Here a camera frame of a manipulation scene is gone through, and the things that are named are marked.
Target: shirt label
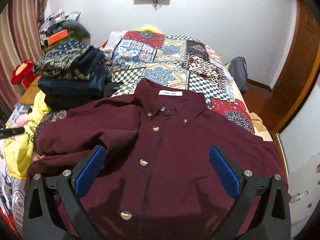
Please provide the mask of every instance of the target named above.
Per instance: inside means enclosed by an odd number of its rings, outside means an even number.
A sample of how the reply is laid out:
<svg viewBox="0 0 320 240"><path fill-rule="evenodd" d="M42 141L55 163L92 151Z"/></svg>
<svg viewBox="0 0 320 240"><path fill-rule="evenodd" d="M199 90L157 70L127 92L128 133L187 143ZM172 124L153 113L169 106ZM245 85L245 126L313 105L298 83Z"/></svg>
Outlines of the shirt label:
<svg viewBox="0 0 320 240"><path fill-rule="evenodd" d="M168 90L160 90L159 95L161 96L176 96L176 97L181 97L182 96L182 91L168 91Z"/></svg>

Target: grey bag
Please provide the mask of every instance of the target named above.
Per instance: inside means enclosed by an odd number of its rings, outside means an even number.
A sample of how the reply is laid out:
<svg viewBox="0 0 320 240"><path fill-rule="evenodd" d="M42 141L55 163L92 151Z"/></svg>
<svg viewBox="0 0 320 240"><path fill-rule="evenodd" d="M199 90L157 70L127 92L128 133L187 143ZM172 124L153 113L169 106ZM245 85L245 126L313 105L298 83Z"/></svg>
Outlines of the grey bag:
<svg viewBox="0 0 320 240"><path fill-rule="evenodd" d="M241 93L247 92L247 64L244 57L234 58L229 65L228 71L236 82Z"/></svg>

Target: wooden door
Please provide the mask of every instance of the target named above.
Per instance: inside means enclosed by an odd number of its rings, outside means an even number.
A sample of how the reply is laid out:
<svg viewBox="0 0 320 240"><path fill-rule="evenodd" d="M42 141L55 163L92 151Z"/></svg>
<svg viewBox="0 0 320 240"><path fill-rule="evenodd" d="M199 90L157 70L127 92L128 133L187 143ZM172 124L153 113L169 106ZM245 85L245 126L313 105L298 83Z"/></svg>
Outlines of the wooden door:
<svg viewBox="0 0 320 240"><path fill-rule="evenodd" d="M320 26L306 3L297 0L297 21L291 48L270 98L263 106L274 113L273 120L268 122L271 132L282 130L308 97L319 71L319 44Z"/></svg>

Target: checkered pattern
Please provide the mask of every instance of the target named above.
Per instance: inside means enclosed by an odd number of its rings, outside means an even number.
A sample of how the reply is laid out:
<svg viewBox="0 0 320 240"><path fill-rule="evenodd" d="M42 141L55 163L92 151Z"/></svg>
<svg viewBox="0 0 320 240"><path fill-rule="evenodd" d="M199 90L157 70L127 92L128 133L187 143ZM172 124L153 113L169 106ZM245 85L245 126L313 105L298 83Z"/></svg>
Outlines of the checkered pattern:
<svg viewBox="0 0 320 240"><path fill-rule="evenodd" d="M183 36L183 35L167 35L166 38L170 39L170 40L188 40L188 41L201 42L198 39L195 39L195 38L192 38L192 37L189 37L189 36Z"/></svg>
<svg viewBox="0 0 320 240"><path fill-rule="evenodd" d="M188 85L189 90L197 93L203 93L205 101L210 107L212 107L211 98L236 104L235 100L228 96L225 92L196 74L190 73Z"/></svg>
<svg viewBox="0 0 320 240"><path fill-rule="evenodd" d="M139 81L144 76L144 68L119 71L114 74L114 82L123 82L121 88L111 97L133 94Z"/></svg>
<svg viewBox="0 0 320 240"><path fill-rule="evenodd" d="M113 73L113 82L119 83L123 82L127 83L132 77L136 76L142 68L128 69L123 71L118 71Z"/></svg>

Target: blue gripper pad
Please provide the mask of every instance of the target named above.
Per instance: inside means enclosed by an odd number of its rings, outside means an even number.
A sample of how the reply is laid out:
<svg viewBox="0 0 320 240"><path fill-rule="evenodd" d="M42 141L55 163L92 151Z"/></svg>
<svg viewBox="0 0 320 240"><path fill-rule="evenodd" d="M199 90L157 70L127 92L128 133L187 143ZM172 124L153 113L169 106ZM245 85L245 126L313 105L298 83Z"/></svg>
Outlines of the blue gripper pad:
<svg viewBox="0 0 320 240"><path fill-rule="evenodd" d="M240 181L214 146L210 148L209 160L228 196L237 199L241 194Z"/></svg>
<svg viewBox="0 0 320 240"><path fill-rule="evenodd" d="M88 158L83 160L87 164L82 168L82 171L79 173L79 175L77 175L76 173L74 174L74 176L77 176L73 186L74 195L77 199L86 196L89 192L92 183L96 179L100 169L102 168L102 165L105 162L105 148L97 145L92 150L91 154L89 155L89 158L90 160L88 160Z"/></svg>

